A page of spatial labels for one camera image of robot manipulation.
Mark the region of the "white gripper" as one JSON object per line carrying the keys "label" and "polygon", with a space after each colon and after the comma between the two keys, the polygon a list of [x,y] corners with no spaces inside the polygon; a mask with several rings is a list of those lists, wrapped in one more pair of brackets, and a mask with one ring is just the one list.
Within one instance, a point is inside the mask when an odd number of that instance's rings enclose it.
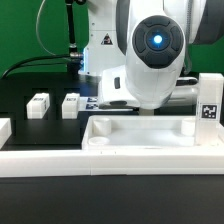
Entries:
{"label": "white gripper", "polygon": [[[177,79],[174,91],[158,105],[160,107],[195,105],[198,94],[198,80],[194,77]],[[140,102],[125,86],[125,67],[104,70],[98,85],[98,105],[100,109],[139,108]]]}

